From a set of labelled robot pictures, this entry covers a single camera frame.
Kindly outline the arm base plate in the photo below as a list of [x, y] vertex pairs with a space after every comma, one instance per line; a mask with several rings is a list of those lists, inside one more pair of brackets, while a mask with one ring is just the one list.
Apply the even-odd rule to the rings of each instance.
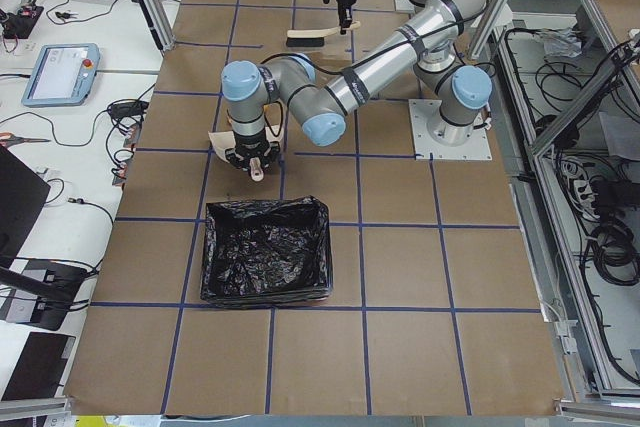
[[491, 161], [482, 111], [472, 124], [459, 127], [441, 117], [440, 105], [435, 99], [409, 100], [414, 157], [424, 161]]

